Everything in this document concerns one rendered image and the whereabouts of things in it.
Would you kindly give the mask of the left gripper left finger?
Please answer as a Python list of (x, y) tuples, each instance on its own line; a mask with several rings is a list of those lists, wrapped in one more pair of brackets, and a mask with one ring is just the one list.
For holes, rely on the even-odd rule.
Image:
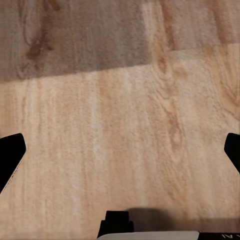
[(0, 193), (26, 153), (22, 133), (0, 138)]

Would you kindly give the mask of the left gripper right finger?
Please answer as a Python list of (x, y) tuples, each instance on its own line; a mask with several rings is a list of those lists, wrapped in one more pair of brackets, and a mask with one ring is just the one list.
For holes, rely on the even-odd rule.
[(224, 151), (240, 173), (240, 135), (229, 133), (227, 135)]

